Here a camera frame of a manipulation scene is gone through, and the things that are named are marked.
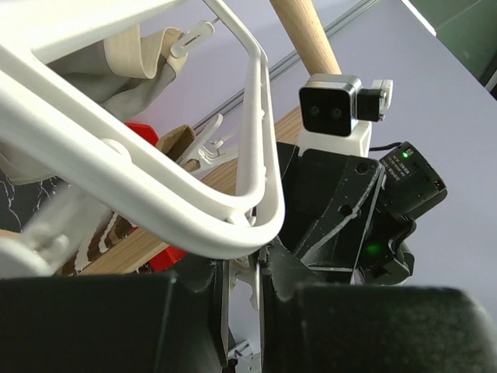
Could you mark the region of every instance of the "camera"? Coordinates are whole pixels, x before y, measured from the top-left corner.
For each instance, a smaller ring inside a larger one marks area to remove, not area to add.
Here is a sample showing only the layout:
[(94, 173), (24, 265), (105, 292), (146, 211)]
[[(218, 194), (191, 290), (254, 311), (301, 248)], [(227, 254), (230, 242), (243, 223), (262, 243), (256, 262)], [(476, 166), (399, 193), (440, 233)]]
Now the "camera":
[(383, 120), (392, 86), (391, 80), (378, 80), (371, 89), (365, 89), (356, 76), (312, 75), (299, 91), (304, 128), (348, 137), (358, 120)]

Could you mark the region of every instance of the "white plastic frame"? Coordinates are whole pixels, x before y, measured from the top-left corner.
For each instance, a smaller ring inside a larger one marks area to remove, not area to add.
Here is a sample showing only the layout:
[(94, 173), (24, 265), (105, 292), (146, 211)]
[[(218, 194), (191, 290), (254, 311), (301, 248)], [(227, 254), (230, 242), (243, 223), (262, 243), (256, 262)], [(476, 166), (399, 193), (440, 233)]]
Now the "white plastic frame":
[[(182, 0), (86, 0), (78, 7), (66, 0), (1, 4), (0, 31), (8, 27), (9, 33), (0, 32), (0, 138), (165, 242), (233, 259), (277, 235), (283, 191), (267, 56), (221, 0), (203, 1), (249, 55), (236, 196), (195, 179), (45, 65)], [(121, 143), (133, 164), (103, 138)], [(255, 206), (251, 226), (245, 213)]]

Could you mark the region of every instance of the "green led light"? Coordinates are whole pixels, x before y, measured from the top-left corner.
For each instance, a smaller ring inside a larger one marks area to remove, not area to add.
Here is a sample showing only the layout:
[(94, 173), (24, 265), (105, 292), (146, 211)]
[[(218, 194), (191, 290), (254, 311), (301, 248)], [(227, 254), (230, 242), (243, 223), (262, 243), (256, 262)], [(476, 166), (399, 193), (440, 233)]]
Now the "green led light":
[(366, 251), (371, 255), (376, 255), (381, 251), (381, 245), (378, 245), (377, 243), (371, 244), (368, 247), (366, 247)]

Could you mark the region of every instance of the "camera lens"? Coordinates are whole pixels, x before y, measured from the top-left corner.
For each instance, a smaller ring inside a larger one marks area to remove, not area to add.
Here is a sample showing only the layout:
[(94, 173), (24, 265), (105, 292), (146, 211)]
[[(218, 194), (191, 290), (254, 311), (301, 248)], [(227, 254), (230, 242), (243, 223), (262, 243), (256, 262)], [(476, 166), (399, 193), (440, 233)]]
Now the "camera lens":
[(333, 109), (331, 112), (331, 117), (333, 120), (338, 120), (342, 117), (342, 111), (340, 109)]
[(311, 108), (309, 109), (309, 113), (313, 117), (317, 117), (319, 115), (319, 108), (317, 106), (311, 106)]

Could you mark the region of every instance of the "black cable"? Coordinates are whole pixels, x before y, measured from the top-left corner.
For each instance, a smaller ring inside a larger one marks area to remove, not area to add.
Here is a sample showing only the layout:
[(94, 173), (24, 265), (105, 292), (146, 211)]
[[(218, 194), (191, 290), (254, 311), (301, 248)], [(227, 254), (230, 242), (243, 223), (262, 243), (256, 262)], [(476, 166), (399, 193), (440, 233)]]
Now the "black cable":
[(388, 145), (383, 145), (383, 146), (377, 146), (375, 148), (370, 148), (370, 152), (382, 152), (384, 150), (390, 150), (393, 148), (397, 148), (399, 145), (402, 145), (401, 142), (392, 142), (391, 144)]

